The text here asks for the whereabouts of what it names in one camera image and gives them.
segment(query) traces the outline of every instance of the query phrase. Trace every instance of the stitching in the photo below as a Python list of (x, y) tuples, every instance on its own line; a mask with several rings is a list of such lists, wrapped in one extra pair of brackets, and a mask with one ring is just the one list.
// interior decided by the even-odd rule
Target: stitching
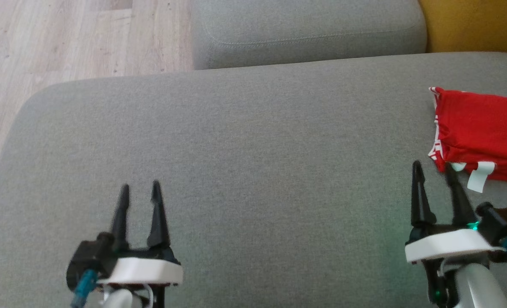
[(354, 36), (354, 35), (373, 35), (373, 34), (379, 34), (379, 33), (394, 33), (398, 31), (407, 31), (414, 27), (418, 27), (420, 25), (420, 22), (422, 21), (422, 17), (419, 18), (415, 25), (412, 25), (410, 27), (407, 27), (405, 29), (396, 29), (396, 30), (390, 30), (390, 31), (373, 31), (368, 33), (334, 33), (334, 34), (326, 34), (326, 35), (319, 35), (319, 36), (305, 36), (305, 37), (293, 37), (293, 38), (287, 38), (287, 39), (273, 39), (268, 41), (247, 41), (244, 43), (232, 43), (228, 41), (218, 41), (216, 38), (208, 31), (206, 27), (206, 23), (204, 23), (204, 14), (200, 12), (200, 23), (202, 25), (202, 29), (204, 32), (210, 37), (211, 41), (218, 45), (228, 45), (227, 47), (251, 47), (252, 45), (281, 45), (281, 44), (292, 44), (292, 43), (298, 43), (301, 41), (316, 41), (321, 39), (339, 39), (341, 37), (347, 37), (347, 36)]

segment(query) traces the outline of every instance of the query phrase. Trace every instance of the green led light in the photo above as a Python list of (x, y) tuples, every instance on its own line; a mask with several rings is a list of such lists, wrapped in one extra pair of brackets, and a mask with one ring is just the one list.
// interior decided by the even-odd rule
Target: green led light
[(470, 224), (466, 224), (466, 226), (472, 230), (478, 230), (478, 224), (480, 224), (480, 222), (472, 222)]

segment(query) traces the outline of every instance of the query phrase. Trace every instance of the red garment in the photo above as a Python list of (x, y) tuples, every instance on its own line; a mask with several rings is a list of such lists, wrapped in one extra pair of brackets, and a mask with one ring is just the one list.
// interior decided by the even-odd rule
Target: red garment
[(507, 98), (430, 88), (436, 107), (436, 138), (429, 156), (443, 172), (445, 162), (494, 162), (489, 179), (507, 181)]

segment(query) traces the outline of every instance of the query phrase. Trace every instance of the yellow cushion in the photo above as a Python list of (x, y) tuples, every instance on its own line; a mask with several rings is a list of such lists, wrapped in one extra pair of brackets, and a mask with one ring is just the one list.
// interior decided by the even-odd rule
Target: yellow cushion
[(507, 0), (419, 0), (428, 52), (507, 52)]

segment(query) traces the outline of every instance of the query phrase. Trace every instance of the gray sofa cushion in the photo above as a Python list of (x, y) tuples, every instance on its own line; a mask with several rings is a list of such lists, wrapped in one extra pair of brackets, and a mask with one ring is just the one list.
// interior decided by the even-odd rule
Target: gray sofa cushion
[(195, 69), (423, 53), (417, 0), (194, 0)]
[[(66, 265), (130, 183), (133, 246), (162, 182), (185, 283), (168, 307), (430, 307), (407, 264), (410, 168), (451, 220), (429, 86), (507, 95), (507, 54), (386, 56), (64, 83), (0, 159), (0, 307), (65, 306)], [(472, 203), (507, 207), (490, 181)], [(507, 264), (494, 272), (507, 292)]]

